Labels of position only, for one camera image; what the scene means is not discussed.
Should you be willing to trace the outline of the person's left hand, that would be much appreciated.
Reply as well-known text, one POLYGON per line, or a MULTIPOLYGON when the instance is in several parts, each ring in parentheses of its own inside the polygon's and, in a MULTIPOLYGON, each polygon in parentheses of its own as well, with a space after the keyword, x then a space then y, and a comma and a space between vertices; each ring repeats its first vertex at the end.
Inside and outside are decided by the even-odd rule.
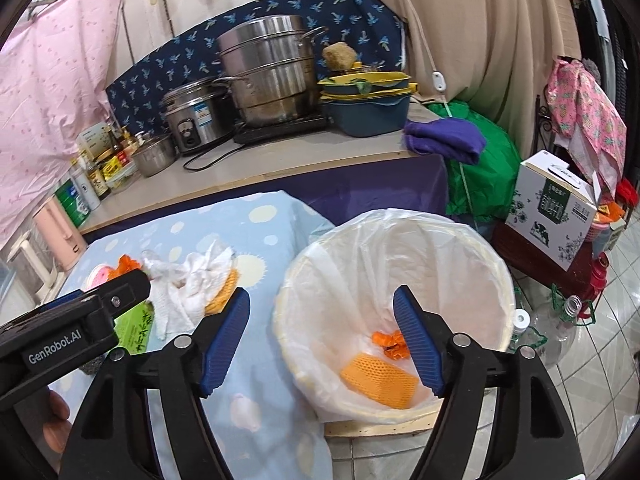
POLYGON ((52 416, 43 424, 43 437, 53 452, 62 454, 72 430, 70 407, 52 390, 49 391, 49 406, 52 416))

